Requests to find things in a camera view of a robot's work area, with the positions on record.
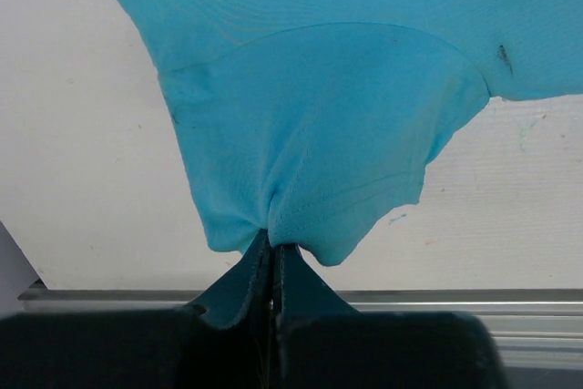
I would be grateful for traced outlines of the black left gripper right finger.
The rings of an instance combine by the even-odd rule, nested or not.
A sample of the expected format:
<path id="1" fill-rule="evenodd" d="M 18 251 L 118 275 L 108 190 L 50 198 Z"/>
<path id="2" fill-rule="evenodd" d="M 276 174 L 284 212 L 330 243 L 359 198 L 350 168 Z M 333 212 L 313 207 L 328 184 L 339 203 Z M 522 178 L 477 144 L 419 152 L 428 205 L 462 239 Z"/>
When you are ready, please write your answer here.
<path id="1" fill-rule="evenodd" d="M 274 252 L 274 383 L 332 388 L 344 378 L 358 313 L 306 263 L 296 245 Z"/>

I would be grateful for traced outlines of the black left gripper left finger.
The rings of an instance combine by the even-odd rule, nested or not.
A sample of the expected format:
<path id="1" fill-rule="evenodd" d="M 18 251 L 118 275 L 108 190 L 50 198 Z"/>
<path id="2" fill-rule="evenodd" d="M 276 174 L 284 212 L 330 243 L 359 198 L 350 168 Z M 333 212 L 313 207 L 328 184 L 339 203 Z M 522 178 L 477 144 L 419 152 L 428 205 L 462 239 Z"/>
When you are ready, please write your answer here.
<path id="1" fill-rule="evenodd" d="M 195 318 L 185 388 L 269 386 L 271 283 L 271 246 L 261 230 L 240 261 L 186 306 Z"/>

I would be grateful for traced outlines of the turquoise t shirt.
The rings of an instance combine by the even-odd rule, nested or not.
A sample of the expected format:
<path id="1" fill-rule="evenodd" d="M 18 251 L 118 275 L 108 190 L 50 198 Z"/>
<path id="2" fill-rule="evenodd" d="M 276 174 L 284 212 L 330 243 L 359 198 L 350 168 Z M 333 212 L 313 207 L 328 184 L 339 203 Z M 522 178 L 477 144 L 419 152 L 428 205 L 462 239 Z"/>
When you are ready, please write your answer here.
<path id="1" fill-rule="evenodd" d="M 209 247 L 344 261 L 492 97 L 582 90 L 582 0 L 117 0 Z"/>

